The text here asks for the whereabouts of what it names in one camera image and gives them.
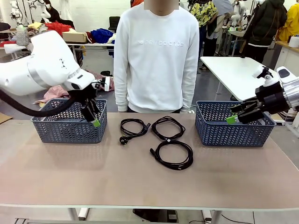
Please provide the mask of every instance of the floor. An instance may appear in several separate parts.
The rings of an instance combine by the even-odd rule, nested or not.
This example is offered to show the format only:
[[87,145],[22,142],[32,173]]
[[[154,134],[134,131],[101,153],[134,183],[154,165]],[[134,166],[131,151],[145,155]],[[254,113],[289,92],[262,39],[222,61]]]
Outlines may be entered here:
[[[3,56],[3,54],[1,56],[1,52],[0,57],[0,63],[10,60],[9,56]],[[96,72],[101,72],[103,70],[110,70],[113,72],[113,60],[105,52],[88,51],[87,56],[84,59],[83,67]],[[217,87],[218,80],[211,72],[198,70],[193,104],[195,104],[197,100],[214,100]],[[44,92],[40,92],[25,97],[14,96],[14,98],[27,107],[38,109],[38,106],[33,105],[32,103],[37,99],[42,99],[43,95]],[[223,94],[219,96],[218,100],[229,100],[230,96],[231,94],[224,88]],[[117,112],[113,92],[104,92],[100,97],[108,100],[108,112]],[[3,102],[0,102],[0,112],[13,116],[14,119],[30,119],[29,116],[21,114]],[[285,127],[281,126],[274,128],[271,137],[299,168],[299,139]],[[225,211],[223,214],[236,221],[253,223],[252,212]],[[13,224],[16,217],[48,220],[70,219],[67,209],[0,207],[1,224]],[[193,210],[178,211],[178,218],[179,221],[183,223],[187,223],[191,220],[203,220],[201,212]],[[140,221],[140,218],[135,216],[132,213],[132,210],[91,209],[88,220]],[[256,224],[297,224],[299,223],[299,211],[255,212],[255,220]],[[221,218],[220,224],[229,223],[232,222],[223,217]]]

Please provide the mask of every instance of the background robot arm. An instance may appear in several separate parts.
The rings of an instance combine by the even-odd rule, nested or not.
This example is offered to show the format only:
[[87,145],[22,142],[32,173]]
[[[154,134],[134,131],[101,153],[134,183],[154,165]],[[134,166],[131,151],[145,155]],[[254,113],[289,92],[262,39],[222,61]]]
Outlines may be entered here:
[[100,112],[95,104],[96,89],[103,83],[79,67],[67,44],[56,31],[36,35],[31,38],[31,42],[34,48],[30,56],[0,63],[0,70],[4,71],[0,74],[0,87],[14,95],[23,96],[62,85],[69,92],[70,100],[61,108],[38,112],[17,103],[2,90],[0,98],[22,113],[37,117],[58,114],[74,102],[79,102],[86,120],[94,122],[94,114]]
[[262,119],[263,112],[275,114],[290,108],[299,112],[299,77],[285,67],[278,68],[277,73],[279,78],[275,78],[269,68],[262,67],[254,75],[264,78],[265,84],[256,89],[256,97],[231,108],[240,122],[247,124]]

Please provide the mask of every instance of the yellow jacket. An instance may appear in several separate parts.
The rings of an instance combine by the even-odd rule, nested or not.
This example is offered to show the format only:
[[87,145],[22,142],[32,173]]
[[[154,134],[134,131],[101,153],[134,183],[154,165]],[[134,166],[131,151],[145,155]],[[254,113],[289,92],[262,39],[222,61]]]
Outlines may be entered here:
[[299,34],[299,4],[295,4],[289,9],[287,17],[285,25],[279,33],[281,41],[288,41],[289,36]]

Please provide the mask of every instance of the basket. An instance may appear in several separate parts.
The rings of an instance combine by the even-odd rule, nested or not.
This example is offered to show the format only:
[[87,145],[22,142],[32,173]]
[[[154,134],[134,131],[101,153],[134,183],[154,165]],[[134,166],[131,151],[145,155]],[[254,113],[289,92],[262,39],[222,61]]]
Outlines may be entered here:
[[[41,111],[54,109],[66,101],[67,99],[52,99]],[[107,101],[97,99],[96,104],[100,109],[100,113],[96,114],[96,118],[101,123],[100,127],[94,127],[84,119],[80,111],[80,103],[74,103],[57,115],[45,118],[33,117],[31,121],[44,143],[99,143],[102,141],[107,125]]]
[[262,147],[276,123],[264,113],[264,118],[247,125],[229,125],[233,101],[197,101],[195,125],[205,146]]

